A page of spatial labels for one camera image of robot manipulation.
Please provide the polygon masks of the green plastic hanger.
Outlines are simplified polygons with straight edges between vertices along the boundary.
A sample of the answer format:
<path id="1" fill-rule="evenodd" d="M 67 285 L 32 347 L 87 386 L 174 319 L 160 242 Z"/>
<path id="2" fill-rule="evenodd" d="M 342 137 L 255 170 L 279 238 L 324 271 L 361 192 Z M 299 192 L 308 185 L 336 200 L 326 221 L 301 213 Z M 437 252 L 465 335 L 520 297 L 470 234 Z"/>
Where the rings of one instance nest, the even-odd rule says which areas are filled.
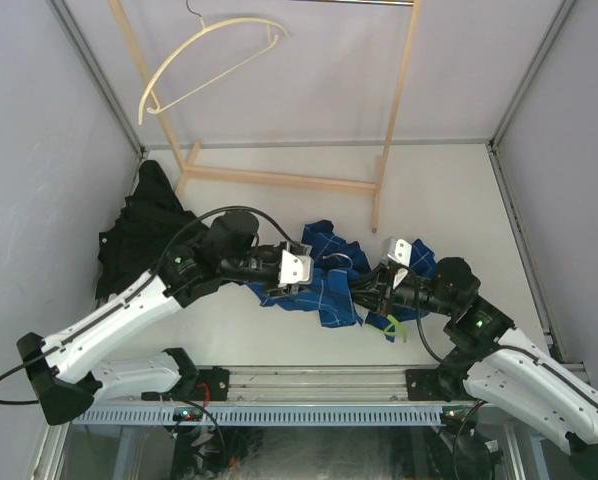
<path id="1" fill-rule="evenodd" d="M 342 269 L 353 276 L 360 276 L 360 273 L 355 268 L 353 259 L 345 253 L 335 252 L 328 255 L 323 255 L 321 260 L 328 268 Z M 365 311 L 359 306 L 356 307 L 356 311 L 358 312 L 359 316 L 365 316 L 365 325 L 380 331 L 386 340 L 394 342 L 397 338 L 400 338 L 403 343 L 407 342 L 407 329 L 393 315 L 388 315 L 387 317 L 378 316 L 370 311 Z"/>

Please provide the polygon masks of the blue plaid shirt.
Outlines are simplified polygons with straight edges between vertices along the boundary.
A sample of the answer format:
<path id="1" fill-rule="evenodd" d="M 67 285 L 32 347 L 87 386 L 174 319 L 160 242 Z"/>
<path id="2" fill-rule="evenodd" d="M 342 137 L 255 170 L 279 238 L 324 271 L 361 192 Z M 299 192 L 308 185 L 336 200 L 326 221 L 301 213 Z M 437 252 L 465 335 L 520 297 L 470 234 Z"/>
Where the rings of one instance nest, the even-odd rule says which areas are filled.
<path id="1" fill-rule="evenodd" d="M 248 288 L 258 297 L 262 307 L 278 306 L 286 311 L 316 312 L 320 324 L 325 328 L 364 326 L 365 316 L 359 316 L 356 304 L 351 297 L 350 284 L 363 274 L 371 271 L 367 256 L 358 242 L 347 242 L 334 231 L 334 224 L 329 220 L 306 224 L 301 242 L 311 248 L 310 257 L 314 260 L 313 282 L 306 291 L 290 297 L 273 299 L 263 294 L 261 288 L 249 285 Z M 323 255 L 345 253 L 355 264 L 360 276 L 353 276 L 345 270 L 325 266 Z M 415 320 L 413 312 L 405 310 L 401 323 Z"/>

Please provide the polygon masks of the black shirt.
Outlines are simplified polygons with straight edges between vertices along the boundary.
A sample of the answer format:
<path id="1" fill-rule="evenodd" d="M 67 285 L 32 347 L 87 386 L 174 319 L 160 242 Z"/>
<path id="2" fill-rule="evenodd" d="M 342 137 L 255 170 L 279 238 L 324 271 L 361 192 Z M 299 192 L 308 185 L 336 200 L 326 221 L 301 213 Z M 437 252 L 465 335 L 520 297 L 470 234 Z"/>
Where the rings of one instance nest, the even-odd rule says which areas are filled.
<path id="1" fill-rule="evenodd" d="M 155 266 L 171 238 L 196 215 L 184 209 L 155 160 L 144 161 L 134 192 L 113 227 L 99 234 L 101 275 L 95 298 L 119 295 Z"/>

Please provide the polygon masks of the wooden clothes rack frame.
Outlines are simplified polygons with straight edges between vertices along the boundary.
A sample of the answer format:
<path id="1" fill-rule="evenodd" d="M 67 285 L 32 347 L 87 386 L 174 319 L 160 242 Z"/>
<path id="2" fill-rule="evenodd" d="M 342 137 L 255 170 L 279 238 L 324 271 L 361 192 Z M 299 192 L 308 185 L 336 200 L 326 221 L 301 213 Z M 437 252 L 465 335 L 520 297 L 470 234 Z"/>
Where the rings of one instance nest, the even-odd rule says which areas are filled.
<path id="1" fill-rule="evenodd" d="M 144 123 L 144 118 L 147 115 L 157 118 L 162 133 L 166 138 L 167 144 L 170 147 L 171 153 L 173 154 L 174 160 L 176 161 L 178 169 L 181 173 L 180 180 L 178 181 L 175 189 L 176 195 L 181 197 L 185 193 L 185 189 L 189 181 L 193 178 L 198 178 L 202 180 L 262 185 L 270 187 L 287 187 L 305 190 L 323 190 L 345 194 L 370 196 L 373 199 L 370 229 L 373 233 L 376 233 L 379 227 L 381 195 L 383 192 L 385 172 L 388 164 L 390 149 L 393 143 L 393 136 L 403 90 L 406 83 L 409 62 L 412 56 L 414 39 L 420 17 L 421 3 L 419 1 L 377 1 L 372 2 L 371 4 L 377 6 L 407 8 L 410 10 L 410 20 L 407 28 L 407 36 L 400 63 L 397 84 L 392 100 L 387 132 L 383 142 L 383 149 L 381 154 L 376 159 L 375 179 L 369 182 L 199 166 L 197 164 L 197 159 L 202 150 L 202 142 L 196 141 L 190 148 L 189 153 L 183 154 L 181 144 L 177 138 L 172 122 L 168 117 L 167 111 L 194 94 L 209 87 L 213 83 L 254 61 L 258 57 L 273 50 L 278 45 L 282 37 L 288 38 L 290 36 L 288 30 L 277 21 L 253 16 L 234 17 L 208 24 L 205 22 L 201 14 L 193 10 L 189 10 L 188 12 L 190 14 L 198 18 L 200 29 L 191 37 L 183 41 L 183 43 L 181 43 L 178 47 L 176 47 L 173 52 L 162 61 L 160 66 L 155 71 L 151 71 L 123 4 L 120 1 L 110 1 L 108 6 L 129 50 L 130 56 L 143 85 L 143 92 L 138 101 L 137 107 L 137 123 L 142 125 Z M 202 83 L 200 86 L 193 88 L 180 98 L 167 104 L 164 104 L 160 101 L 156 91 L 156 85 L 171 63 L 178 56 L 180 56 L 188 47 L 198 42 L 203 37 L 222 29 L 240 25 L 261 26 L 261 28 L 265 30 L 266 46 L 260 51 L 228 68 L 224 72 Z"/>

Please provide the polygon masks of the beige wooden hanger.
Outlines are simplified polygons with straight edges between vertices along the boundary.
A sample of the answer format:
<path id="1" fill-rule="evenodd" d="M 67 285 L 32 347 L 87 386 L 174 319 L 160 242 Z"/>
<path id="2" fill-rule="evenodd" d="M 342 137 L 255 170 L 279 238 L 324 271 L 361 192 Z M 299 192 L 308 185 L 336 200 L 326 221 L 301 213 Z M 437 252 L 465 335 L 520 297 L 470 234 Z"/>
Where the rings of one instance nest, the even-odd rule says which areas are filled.
<path id="1" fill-rule="evenodd" d="M 165 114 L 291 37 L 284 25 L 270 18 L 241 14 L 208 19 L 193 8 L 190 1 L 184 3 L 184 8 L 196 29 L 182 38 L 149 72 L 138 99 L 139 125 L 148 117 Z M 157 88 L 178 74 L 188 74 L 191 79 L 159 100 Z"/>

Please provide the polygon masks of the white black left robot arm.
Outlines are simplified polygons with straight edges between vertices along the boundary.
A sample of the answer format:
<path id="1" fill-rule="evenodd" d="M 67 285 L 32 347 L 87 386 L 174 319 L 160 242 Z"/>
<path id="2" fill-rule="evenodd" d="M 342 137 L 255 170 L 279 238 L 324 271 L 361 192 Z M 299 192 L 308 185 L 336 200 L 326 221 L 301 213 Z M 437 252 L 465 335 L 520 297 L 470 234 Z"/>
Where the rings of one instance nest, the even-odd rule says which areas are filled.
<path id="1" fill-rule="evenodd" d="M 311 283 L 313 260 L 306 246 L 290 237 L 277 245 L 259 244 L 261 211 L 226 207 L 210 215 L 211 225 L 196 219 L 184 226 L 155 266 L 87 317 L 58 333 L 29 333 L 18 340 L 23 367 L 49 425 L 71 422 L 110 399 L 193 398 L 199 371 L 181 347 L 138 360 L 106 357 L 225 284 L 254 284 L 278 298 Z"/>

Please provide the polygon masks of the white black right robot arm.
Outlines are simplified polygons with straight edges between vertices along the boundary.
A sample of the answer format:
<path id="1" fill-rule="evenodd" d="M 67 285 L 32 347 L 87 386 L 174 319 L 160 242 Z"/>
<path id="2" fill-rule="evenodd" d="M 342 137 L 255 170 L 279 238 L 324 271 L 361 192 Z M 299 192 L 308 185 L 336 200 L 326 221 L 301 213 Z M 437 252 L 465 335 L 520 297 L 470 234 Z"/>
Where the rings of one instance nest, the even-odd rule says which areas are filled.
<path id="1" fill-rule="evenodd" d="M 490 403 L 551 440 L 586 479 L 598 479 L 598 389 L 539 348 L 479 293 L 460 257 L 441 259 L 431 277 L 387 261 L 352 281 L 355 302 L 374 313 L 399 307 L 447 317 L 454 347 L 438 360 L 447 397 Z"/>

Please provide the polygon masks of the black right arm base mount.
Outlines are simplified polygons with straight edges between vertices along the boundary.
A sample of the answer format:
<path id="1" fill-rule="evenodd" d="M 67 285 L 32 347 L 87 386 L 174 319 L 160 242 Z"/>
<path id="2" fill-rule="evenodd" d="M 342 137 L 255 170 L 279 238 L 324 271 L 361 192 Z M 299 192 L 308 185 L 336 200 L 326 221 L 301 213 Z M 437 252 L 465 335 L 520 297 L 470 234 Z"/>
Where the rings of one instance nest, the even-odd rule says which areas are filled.
<path id="1" fill-rule="evenodd" d="M 407 397 L 410 401 L 444 401 L 437 369 L 407 369 L 405 371 Z"/>

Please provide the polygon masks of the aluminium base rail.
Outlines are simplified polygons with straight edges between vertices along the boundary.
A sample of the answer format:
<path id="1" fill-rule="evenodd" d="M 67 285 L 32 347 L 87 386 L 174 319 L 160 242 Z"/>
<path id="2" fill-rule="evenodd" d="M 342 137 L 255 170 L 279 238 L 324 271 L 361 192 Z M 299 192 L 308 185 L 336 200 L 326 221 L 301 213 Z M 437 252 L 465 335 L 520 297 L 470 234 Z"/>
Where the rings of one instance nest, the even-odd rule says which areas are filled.
<path id="1" fill-rule="evenodd" d="M 186 370 L 172 361 L 108 361 L 93 368 L 101 386 L 97 403 L 157 400 L 158 393 L 182 393 L 190 399 L 199 370 Z M 434 369 L 432 366 L 231 366 L 228 398 L 235 405 L 319 405 L 344 403 L 404 403 L 407 397 L 405 371 Z"/>

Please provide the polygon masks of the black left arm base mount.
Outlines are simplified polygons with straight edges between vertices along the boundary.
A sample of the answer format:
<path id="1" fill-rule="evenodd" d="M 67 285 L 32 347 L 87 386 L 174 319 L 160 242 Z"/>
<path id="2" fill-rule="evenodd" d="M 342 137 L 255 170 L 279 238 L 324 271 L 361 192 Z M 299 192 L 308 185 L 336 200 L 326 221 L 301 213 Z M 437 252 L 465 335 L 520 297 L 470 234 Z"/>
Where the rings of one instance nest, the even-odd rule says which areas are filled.
<path id="1" fill-rule="evenodd" d="M 228 398 L 229 387 L 230 371 L 228 369 L 217 366 L 201 368 L 190 399 L 224 402 Z"/>

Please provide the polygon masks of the metal clothes rail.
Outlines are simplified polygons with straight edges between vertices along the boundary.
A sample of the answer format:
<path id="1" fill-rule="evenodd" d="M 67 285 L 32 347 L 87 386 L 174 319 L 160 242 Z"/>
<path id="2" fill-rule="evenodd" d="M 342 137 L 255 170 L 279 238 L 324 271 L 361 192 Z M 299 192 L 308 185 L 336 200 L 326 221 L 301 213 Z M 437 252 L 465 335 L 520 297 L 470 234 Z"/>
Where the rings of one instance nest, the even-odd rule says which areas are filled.
<path id="1" fill-rule="evenodd" d="M 310 2 L 335 3 L 335 4 L 353 4 L 387 7 L 413 7 L 415 1 L 410 0 L 311 0 Z"/>

